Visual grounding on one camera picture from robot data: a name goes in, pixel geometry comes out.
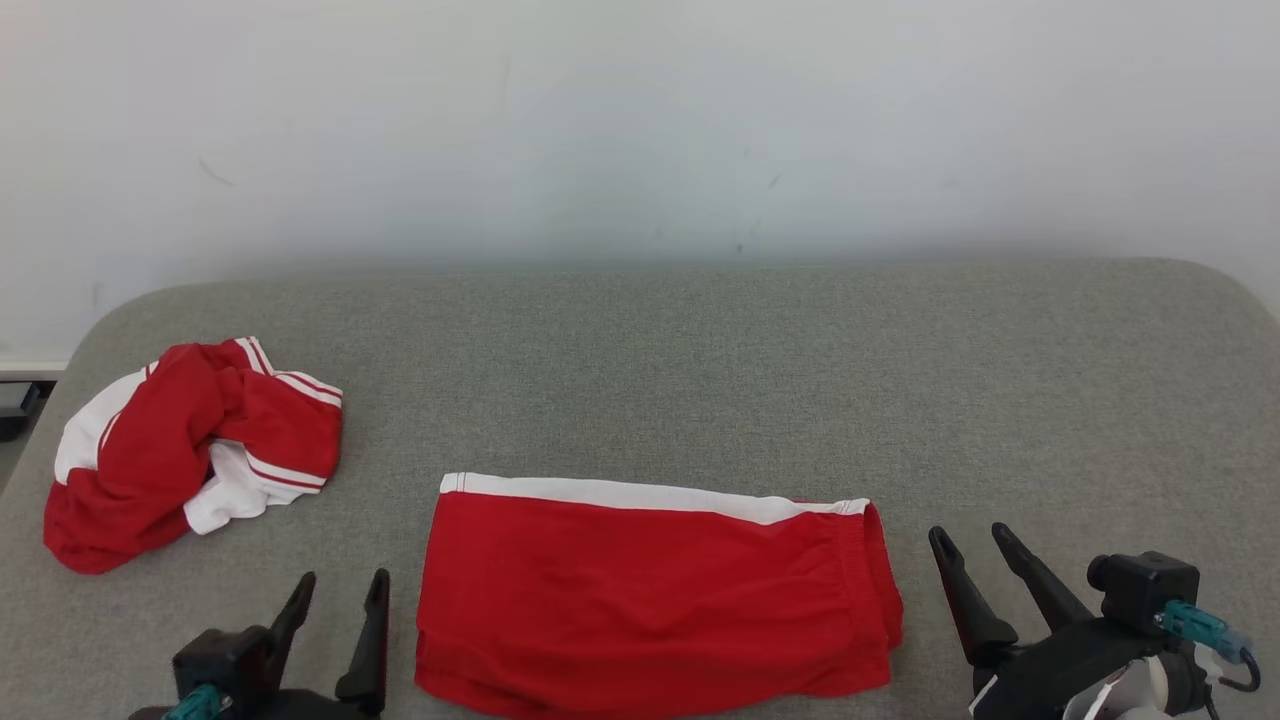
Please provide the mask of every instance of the red shorts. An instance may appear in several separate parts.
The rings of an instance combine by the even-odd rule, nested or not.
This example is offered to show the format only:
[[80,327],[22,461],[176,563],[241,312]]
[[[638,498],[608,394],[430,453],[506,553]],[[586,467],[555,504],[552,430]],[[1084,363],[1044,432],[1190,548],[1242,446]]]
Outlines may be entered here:
[[902,601],[876,507],[445,475],[426,692],[508,717],[650,719],[888,683]]

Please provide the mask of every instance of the gray table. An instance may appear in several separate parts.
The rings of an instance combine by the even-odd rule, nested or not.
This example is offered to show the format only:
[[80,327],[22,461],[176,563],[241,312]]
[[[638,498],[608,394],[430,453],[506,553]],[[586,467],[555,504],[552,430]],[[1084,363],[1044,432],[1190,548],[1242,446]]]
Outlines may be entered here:
[[[256,334],[346,391],[316,497],[102,577],[41,546],[63,423],[168,346]],[[461,717],[412,684],[413,612],[451,470],[685,484],[879,506],[906,603],[895,682],[740,712],[961,717],[969,673],[925,532],[941,523],[1024,638],[1044,633],[988,528],[1085,601],[1088,561],[1157,548],[1280,673],[1280,332],[1239,284],[1164,260],[911,269],[224,283],[129,302],[84,340],[0,496],[5,717],[118,720],[172,700],[169,657],[266,623],[319,573],[285,680],[343,673],[372,570],[393,577],[387,717]],[[1280,716],[1277,684],[1219,693]]]

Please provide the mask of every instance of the red garment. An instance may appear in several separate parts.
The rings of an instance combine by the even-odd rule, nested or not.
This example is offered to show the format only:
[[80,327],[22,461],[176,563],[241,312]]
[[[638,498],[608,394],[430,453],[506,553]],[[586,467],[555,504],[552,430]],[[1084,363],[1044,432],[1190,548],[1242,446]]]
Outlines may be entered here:
[[517,719],[648,720],[890,682],[902,602],[876,507],[447,475],[416,682]]
[[105,573],[192,527],[320,492],[340,432],[340,391],[274,372],[255,338],[170,347],[68,423],[45,544],[72,570]]

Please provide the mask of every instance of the wire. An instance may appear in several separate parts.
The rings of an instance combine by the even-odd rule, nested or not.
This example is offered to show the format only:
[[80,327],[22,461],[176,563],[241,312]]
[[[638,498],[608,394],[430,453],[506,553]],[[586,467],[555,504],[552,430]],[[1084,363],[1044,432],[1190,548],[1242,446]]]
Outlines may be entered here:
[[1258,669],[1258,661],[1254,660],[1253,653],[1249,652],[1249,648],[1247,648],[1247,647],[1242,647],[1240,648],[1240,660],[1243,660],[1244,664],[1249,666],[1249,684],[1248,685],[1245,685],[1244,683],[1238,683],[1238,682],[1235,682],[1235,680],[1233,680],[1230,678],[1225,678],[1225,676],[1224,678],[1219,678],[1217,682],[1221,683],[1221,684],[1224,684],[1224,685],[1226,685],[1226,687],[1229,687],[1229,688],[1231,688],[1233,691],[1240,691],[1242,693],[1256,692],[1258,689],[1258,685],[1262,684],[1262,670]]
[[1204,692],[1204,710],[1208,711],[1208,720],[1222,720],[1217,714],[1217,706],[1213,705],[1213,688],[1210,687]]

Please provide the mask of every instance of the red fabric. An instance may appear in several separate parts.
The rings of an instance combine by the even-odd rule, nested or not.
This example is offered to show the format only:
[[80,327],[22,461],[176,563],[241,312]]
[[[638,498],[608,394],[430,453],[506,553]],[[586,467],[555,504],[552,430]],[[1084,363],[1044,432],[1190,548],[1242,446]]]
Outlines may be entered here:
[[517,719],[648,720],[890,682],[902,602],[879,516],[763,525],[449,492],[416,682]]
[[104,433],[97,469],[52,484],[45,544],[72,570],[105,573],[188,530],[183,503],[206,479],[212,438],[324,478],[340,432],[340,409],[253,372],[236,341],[174,346]]

